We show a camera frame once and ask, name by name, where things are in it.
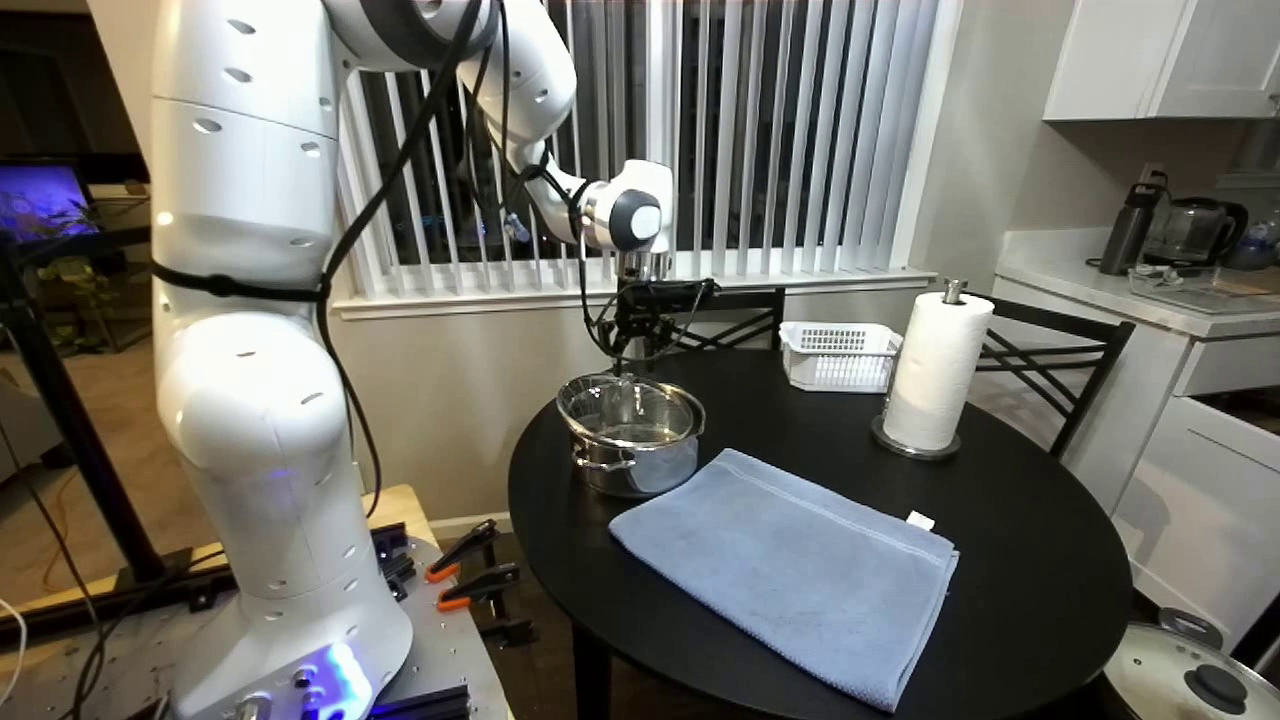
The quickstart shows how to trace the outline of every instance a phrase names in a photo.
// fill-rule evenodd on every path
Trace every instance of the paper towel roll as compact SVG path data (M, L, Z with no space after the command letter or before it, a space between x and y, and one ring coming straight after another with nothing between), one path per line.
M943 291L917 296L886 401L890 441L914 452L953 450L988 323L994 305L979 296L960 296L960 305L943 305Z

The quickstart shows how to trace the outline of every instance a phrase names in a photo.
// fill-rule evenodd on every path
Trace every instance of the vertical blind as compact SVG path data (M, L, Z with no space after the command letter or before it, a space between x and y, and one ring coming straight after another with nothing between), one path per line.
M940 0L550 0L578 73L551 136L559 170L613 178L627 157L678 178L678 275L784 281L890 269ZM578 255L488 146L445 73L358 75L344 104L344 199L361 210L409 136L424 94L452 113L427 129L358 290L563 291ZM613 262L588 255L593 281Z

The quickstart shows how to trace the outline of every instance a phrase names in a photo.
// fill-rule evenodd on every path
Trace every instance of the black table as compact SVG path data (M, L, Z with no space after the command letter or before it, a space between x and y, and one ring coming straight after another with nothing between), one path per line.
M796 394L768 381L756 352L678 357L657 375L709 406L704 458L740 450L890 515L926 513L960 550L897 717L1033 711L1098 679L1117 651L1134 588L1120 535L1075 477L1007 423L964 410L960 458L922 463L868 438L881 396ZM568 450L550 406L513 452L510 493L524 566L578 633L582 717L610 717L613 651L768 717L881 717L627 558L610 535L627 503L596 496Z

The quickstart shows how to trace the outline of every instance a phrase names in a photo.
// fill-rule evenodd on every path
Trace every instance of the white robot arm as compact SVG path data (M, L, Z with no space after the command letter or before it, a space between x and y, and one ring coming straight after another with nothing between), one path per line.
M378 569L316 342L344 75L457 68L559 241L582 216L599 249L665 246L672 180L636 162L603 185L556 170L578 75L540 0L161 0L156 27L156 406L241 581L174 710L352 720L412 625Z

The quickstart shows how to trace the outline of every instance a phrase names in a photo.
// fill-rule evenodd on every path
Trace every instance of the blue cloth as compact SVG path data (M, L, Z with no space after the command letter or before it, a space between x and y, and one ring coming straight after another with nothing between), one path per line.
M958 574L958 546L745 452L617 515L613 535L832 688L893 711Z

